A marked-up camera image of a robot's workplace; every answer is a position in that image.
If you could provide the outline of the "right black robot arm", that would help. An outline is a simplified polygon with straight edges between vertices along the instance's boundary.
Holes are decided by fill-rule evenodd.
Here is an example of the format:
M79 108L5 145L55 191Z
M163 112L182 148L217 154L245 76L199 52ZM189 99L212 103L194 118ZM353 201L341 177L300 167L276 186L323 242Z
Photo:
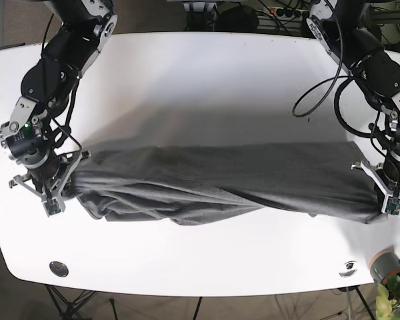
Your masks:
M9 158L27 169L32 191L53 203L80 155L57 155L71 136L69 122L79 82L110 38L118 16L112 1L46 1L61 20L44 39L41 58L24 76L21 96L0 128Z

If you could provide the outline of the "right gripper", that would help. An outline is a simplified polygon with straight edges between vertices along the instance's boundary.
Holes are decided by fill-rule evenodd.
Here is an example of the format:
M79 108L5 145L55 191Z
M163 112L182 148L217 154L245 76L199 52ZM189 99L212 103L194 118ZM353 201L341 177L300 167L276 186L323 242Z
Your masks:
M22 156L17 164L26 169L9 182L12 189L20 185L41 198L42 203L64 203L63 191L78 164L91 157L90 151L72 151L57 155L52 149Z

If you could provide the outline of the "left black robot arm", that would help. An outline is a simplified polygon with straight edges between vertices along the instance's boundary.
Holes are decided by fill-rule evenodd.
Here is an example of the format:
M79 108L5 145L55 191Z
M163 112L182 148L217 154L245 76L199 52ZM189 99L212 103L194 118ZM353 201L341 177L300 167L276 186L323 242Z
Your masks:
M338 64L336 75L328 79L329 88L336 90L333 105L337 120L354 136L379 142L386 152L385 161L374 176L391 199L400 198L400 64L390 58L366 24L369 1L308 1L307 5L310 32ZM342 117L341 96L352 83L369 106L385 116L383 130L373 125L370 133L365 133Z

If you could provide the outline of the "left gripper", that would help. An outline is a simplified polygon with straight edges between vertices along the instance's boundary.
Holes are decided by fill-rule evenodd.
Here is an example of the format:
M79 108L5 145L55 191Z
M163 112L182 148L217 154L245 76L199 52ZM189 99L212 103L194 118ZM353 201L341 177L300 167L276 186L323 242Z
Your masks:
M400 198L400 177L398 173L394 177L388 177L382 163L372 165L368 160L355 161L351 164L351 170L358 169L370 177L377 186L377 193L383 199L396 196Z

